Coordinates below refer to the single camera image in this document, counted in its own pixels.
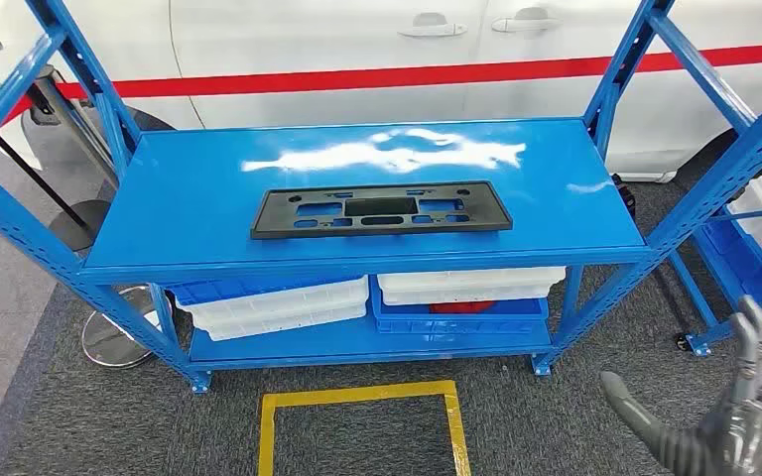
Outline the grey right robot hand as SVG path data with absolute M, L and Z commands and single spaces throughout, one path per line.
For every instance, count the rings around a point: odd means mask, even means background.
M 744 295 L 730 321 L 739 344 L 732 379 L 692 429 L 661 422 L 632 397 L 619 375 L 600 373 L 609 406 L 675 475 L 762 473 L 762 308 Z

